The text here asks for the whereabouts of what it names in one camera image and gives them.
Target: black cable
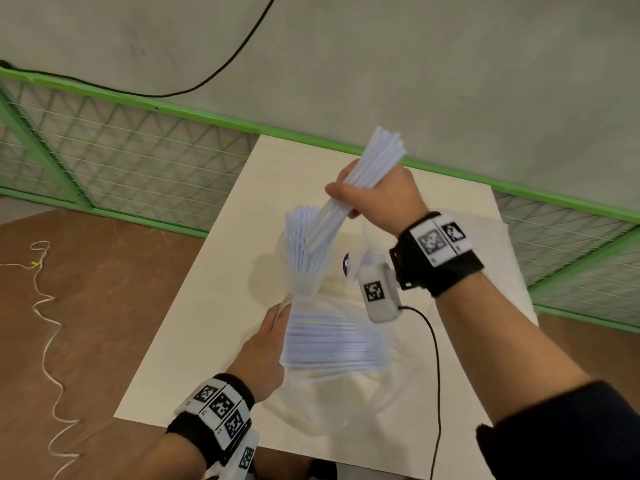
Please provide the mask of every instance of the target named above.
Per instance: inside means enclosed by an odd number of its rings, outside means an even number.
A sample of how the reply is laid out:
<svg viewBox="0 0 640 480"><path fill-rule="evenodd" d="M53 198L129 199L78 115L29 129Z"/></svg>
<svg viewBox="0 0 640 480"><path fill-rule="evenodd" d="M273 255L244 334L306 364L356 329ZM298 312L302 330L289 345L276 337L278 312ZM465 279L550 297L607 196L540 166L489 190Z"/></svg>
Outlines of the black cable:
<svg viewBox="0 0 640 480"><path fill-rule="evenodd" d="M15 70L15 71L18 71L18 72L25 72L25 73L28 73L28 74L50 75L52 77L59 77L61 79L75 80L76 82L80 82L81 84L86 84L87 86L92 86L94 88L100 88L100 89L106 89L107 91L113 91L114 93L128 94L128 95L131 95L131 96L141 96L141 97L145 97L145 98L156 98L156 99L168 98L168 97L171 97L171 96L179 96L180 94L187 94L187 93L190 93L192 91L195 91L196 89L199 89L199 88L203 87L206 83L208 83L210 80L212 80L220 72L224 71L224 69L226 69L226 67L231 62L234 61L234 59L242 51L242 49L244 49L244 46L247 44L247 42L249 42L249 40L251 40L251 37L253 36L255 31L258 30L258 27L260 26L260 24L264 20L264 17L267 16L267 13L269 12L269 9L271 8L271 5L273 5L274 1L276 1L276 0L269 0L269 3L267 3L267 6L265 7L265 9L262 12L262 15L260 15L260 18L258 18L258 21L255 23L255 25L253 26L253 28L249 32L249 35L246 36L246 38L240 44L240 47L238 47L236 49L236 51L234 52L234 54L231 57L229 57L229 60L227 62L222 64L217 71L213 72L213 74L211 74L208 78L203 80L201 83L196 84L194 87L189 88L189 89L185 89L183 91L177 91L177 92L170 93L170 94L140 94L140 93L132 93L130 91L121 91L120 89L114 89L114 88L110 88L110 87L107 87L107 86L101 86L100 84L94 84L93 82L88 82L86 80L78 79L77 77L73 77L73 76L70 76L70 75L55 74L53 72L45 72L43 70L20 69L18 67L14 67L10 62L4 61L4 60L0 60L0 67L3 67L5 69Z"/></svg>
<svg viewBox="0 0 640 480"><path fill-rule="evenodd" d="M431 323L427 320L427 317L424 314L417 310L412 306L398 306L400 310L412 310L420 315L427 325L429 326L429 330L431 330L431 336L433 337L433 346L436 349L436 369L437 369L437 378L438 378L438 438L436 439L436 448L433 450L433 460L431 462L431 474L429 475L430 480L433 480L433 471L436 468L436 457L438 455L438 446L440 444L440 437L442 436L442 419L440 417L440 354L438 353L438 341L436 340L436 332L433 330Z"/></svg>

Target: concrete wall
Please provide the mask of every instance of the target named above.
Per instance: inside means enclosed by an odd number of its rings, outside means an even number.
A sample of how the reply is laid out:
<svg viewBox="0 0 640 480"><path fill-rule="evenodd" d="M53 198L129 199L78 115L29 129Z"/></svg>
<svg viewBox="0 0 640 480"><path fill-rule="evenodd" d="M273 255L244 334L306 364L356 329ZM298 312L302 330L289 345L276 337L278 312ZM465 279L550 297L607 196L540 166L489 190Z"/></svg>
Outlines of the concrete wall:
<svg viewBox="0 0 640 480"><path fill-rule="evenodd" d="M187 88L268 0L0 0L0 57ZM640 211L640 0L277 0L175 102Z"/></svg>

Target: dark sleeve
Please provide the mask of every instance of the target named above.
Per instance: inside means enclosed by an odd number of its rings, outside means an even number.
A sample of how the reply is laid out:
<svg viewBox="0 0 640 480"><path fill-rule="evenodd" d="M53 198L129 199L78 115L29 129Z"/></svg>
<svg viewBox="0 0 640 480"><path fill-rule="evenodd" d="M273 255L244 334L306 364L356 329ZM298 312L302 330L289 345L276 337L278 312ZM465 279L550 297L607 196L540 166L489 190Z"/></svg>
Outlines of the dark sleeve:
<svg viewBox="0 0 640 480"><path fill-rule="evenodd" d="M479 426L476 439L497 480L640 479L640 416L602 381Z"/></svg>

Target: white rope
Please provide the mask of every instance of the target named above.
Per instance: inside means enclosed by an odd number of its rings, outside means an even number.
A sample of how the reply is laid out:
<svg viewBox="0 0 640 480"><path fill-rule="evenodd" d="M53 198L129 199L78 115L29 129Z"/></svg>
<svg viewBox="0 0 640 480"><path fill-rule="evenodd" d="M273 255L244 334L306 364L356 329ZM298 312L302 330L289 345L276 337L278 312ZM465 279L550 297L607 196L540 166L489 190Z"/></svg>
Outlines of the white rope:
<svg viewBox="0 0 640 480"><path fill-rule="evenodd" d="M42 254L40 254L40 259L37 262L36 261L32 261L31 262L31 266L25 266L23 264L0 264L0 266L20 266L20 267L23 267L25 269L37 268L37 271L33 275L33 286L36 289L37 293L40 296L43 296L44 298L39 300L39 301L37 301L36 303L34 303L33 306L31 307L31 309L36 313L37 316L39 316L45 322L53 323L53 325L55 325L57 327L57 329L55 330L55 332L53 332L53 335L51 336L51 338L47 342L47 345L44 346L44 350L42 351L42 360L40 361L40 368L42 369L42 372L45 375L45 377L48 380L50 380L51 382L53 382L53 384L58 386L58 388L60 389L60 393L58 395L58 398L56 399L56 402L53 403L53 407L51 408L51 415L53 416L53 418L56 421L59 421L60 423L66 424L66 427L64 427L57 435L55 435L51 439L51 441L49 442L49 445L47 447L47 449L49 450L49 453L51 453L53 456L55 456L57 458L69 458L70 459L68 462L66 462L66 464L64 464L56 472L55 475L53 475L53 480L56 480L56 478L58 478L58 475L60 475L62 470L67 468L69 465L73 464L73 462L75 462L80 457L80 453L60 453L60 452L57 452L57 451L53 451L51 446L61 435L63 435L66 431L68 431L69 429L73 428L76 424L78 424L80 422L80 420L79 419L62 419L56 414L56 407L58 406L58 403L60 402L60 399L62 398L62 395L65 392L65 387L62 386L60 381L55 379L55 377L53 377L49 373L49 371L46 369L46 367L44 366L44 361L45 361L45 357L47 355L47 350L49 349L49 346L51 345L53 340L56 338L58 332L62 329L62 323L57 322L55 320L52 320L51 318L46 318L46 316L41 314L40 311L38 310L38 306L39 305L41 305L43 303L46 303L48 301L52 301L52 300L54 300L56 298L56 297L54 297L52 295L43 293L42 291L40 291L40 288L38 288L38 275L42 271L42 268L44 266L44 258L47 257L47 254L49 252L49 248L50 247L51 247L51 243L49 241L36 241L36 242L32 243L32 245L30 245L30 249L32 249L34 251L42 251Z"/></svg>

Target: table surface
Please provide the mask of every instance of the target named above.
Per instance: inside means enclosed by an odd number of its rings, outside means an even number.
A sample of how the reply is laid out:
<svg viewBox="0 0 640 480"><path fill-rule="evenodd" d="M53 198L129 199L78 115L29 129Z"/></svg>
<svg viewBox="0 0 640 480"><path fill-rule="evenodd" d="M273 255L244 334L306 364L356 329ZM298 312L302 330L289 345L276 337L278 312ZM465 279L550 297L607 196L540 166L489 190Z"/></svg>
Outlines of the table surface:
<svg viewBox="0 0 640 480"><path fill-rule="evenodd" d="M165 426L174 408L207 377L223 371L257 329L268 306L285 295L275 254L284 214L297 205L322 206L324 185L353 156L261 136L196 261L127 389L115 416ZM430 209L452 211L486 273L532 321L531 301L506 225L489 186L412 170ZM342 257L361 239L360 219L346 222L335 243L324 292L359 301L342 273ZM390 236L375 235L391 247ZM442 439L435 478L492 478L475 428L488 422L426 292L401 294L427 310L438 339L442 378ZM437 435L436 366L425 323L405 312L393 328L422 363L402 395L370 422L326 436L308 436L268 407L252 411L262 446L416 478L428 478Z"/></svg>

